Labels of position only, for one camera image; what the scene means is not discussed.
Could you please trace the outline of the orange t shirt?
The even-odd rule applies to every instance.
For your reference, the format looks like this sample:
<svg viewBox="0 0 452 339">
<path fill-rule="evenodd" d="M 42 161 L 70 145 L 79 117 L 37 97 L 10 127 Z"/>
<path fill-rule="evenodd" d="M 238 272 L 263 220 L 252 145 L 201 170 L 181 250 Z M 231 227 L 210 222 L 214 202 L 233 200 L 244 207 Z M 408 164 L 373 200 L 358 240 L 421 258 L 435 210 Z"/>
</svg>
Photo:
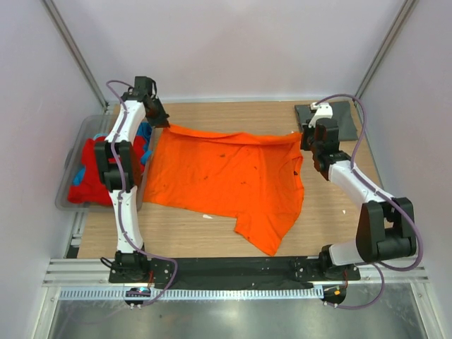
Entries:
<svg viewBox="0 0 452 339">
<path fill-rule="evenodd" d="M 274 256 L 297 221 L 304 200 L 302 134 L 257 136 L 162 130 L 143 200 L 234 218 L 234 230 Z"/>
</svg>

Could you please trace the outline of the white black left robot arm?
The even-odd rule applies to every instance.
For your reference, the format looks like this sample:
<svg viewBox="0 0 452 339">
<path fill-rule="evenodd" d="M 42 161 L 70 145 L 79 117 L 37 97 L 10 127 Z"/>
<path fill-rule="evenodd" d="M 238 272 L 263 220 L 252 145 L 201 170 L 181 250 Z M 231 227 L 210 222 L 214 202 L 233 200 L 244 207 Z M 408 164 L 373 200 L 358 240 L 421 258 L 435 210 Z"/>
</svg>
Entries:
<svg viewBox="0 0 452 339">
<path fill-rule="evenodd" d="M 146 283 L 152 271 L 138 226 L 137 195 L 141 185 L 140 158 L 133 142 L 142 122 L 150 128 L 168 127 L 169 115 L 157 95 L 156 82 L 136 76 L 119 99 L 120 110 L 110 133 L 94 146 L 100 183 L 112 202 L 117 225 L 117 250 L 112 261 L 102 258 L 110 269 L 111 283 Z"/>
</svg>

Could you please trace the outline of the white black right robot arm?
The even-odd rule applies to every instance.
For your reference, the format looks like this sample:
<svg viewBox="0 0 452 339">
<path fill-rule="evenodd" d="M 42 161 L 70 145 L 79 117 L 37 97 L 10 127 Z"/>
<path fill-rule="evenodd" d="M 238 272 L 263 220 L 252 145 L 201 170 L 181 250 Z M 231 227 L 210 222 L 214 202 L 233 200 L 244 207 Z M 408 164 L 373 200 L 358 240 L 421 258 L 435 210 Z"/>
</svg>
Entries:
<svg viewBox="0 0 452 339">
<path fill-rule="evenodd" d="M 344 268 L 356 264 L 384 266 L 388 260 L 411 256 L 416 258 L 413 264 L 398 271 L 418 267 L 424 247 L 412 202 L 380 189 L 340 149 L 337 121 L 321 118 L 304 122 L 301 148 L 311 151 L 316 171 L 340 187 L 360 210 L 355 238 L 322 248 L 318 262 L 321 276 L 333 280 Z"/>
</svg>

